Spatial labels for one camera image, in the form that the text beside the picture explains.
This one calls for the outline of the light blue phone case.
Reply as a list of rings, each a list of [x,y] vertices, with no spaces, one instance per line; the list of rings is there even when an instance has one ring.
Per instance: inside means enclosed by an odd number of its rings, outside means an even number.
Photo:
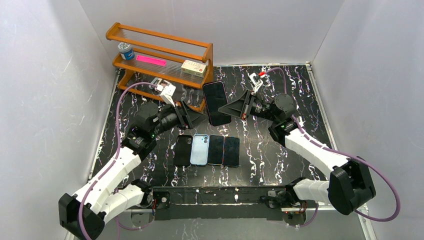
[[[208,162],[210,136],[207,134],[195,134],[192,138],[190,164],[205,166]]]

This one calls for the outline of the phone with black screen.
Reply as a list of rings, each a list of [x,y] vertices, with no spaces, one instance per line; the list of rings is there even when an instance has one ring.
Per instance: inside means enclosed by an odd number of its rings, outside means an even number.
[[[209,165],[222,165],[224,159],[225,137],[222,135],[210,135],[207,163]]]

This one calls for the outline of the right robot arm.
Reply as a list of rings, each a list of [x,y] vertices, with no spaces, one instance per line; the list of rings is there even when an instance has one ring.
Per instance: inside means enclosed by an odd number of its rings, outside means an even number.
[[[272,122],[272,139],[299,154],[317,167],[327,181],[300,177],[285,186],[282,199],[292,204],[316,201],[331,204],[339,213],[349,215],[376,196],[370,170],[360,159],[337,153],[310,136],[296,122],[296,106],[291,96],[279,94],[266,103],[250,90],[237,100],[218,108],[218,112],[245,120],[248,116]]]

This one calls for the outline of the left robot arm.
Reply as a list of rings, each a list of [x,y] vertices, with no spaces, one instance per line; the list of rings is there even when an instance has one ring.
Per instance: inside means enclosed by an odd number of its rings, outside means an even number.
[[[108,163],[75,193],[61,196],[60,225],[76,239],[97,239],[107,222],[141,204],[150,192],[149,184],[141,180],[134,180],[118,192],[115,189],[153,151],[157,136],[174,127],[194,129],[207,118],[184,101],[163,108],[153,102],[142,105]]]

